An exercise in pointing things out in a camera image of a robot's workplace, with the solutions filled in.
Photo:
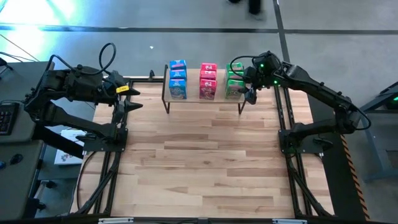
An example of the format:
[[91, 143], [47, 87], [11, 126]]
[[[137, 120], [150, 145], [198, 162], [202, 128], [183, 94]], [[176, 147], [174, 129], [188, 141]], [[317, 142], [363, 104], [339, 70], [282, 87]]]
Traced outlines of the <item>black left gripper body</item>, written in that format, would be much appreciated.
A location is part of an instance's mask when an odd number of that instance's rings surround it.
[[126, 86], [126, 81], [122, 75], [119, 74], [118, 71], [113, 70], [112, 72], [108, 72], [108, 77], [104, 79], [105, 90], [109, 96], [115, 98], [113, 103], [113, 117], [112, 123], [120, 123], [124, 114], [124, 102], [121, 101], [121, 96], [117, 92], [117, 89], [122, 86]]

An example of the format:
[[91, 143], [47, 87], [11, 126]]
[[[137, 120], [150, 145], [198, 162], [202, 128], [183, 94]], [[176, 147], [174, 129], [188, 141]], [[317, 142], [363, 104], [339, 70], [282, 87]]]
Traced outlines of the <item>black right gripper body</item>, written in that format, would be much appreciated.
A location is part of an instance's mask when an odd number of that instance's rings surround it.
[[252, 82], [245, 82], [251, 84], [254, 89], [269, 87], [278, 84], [275, 74], [279, 74], [282, 70], [282, 63], [276, 54], [271, 51], [264, 52], [251, 59], [253, 68]]

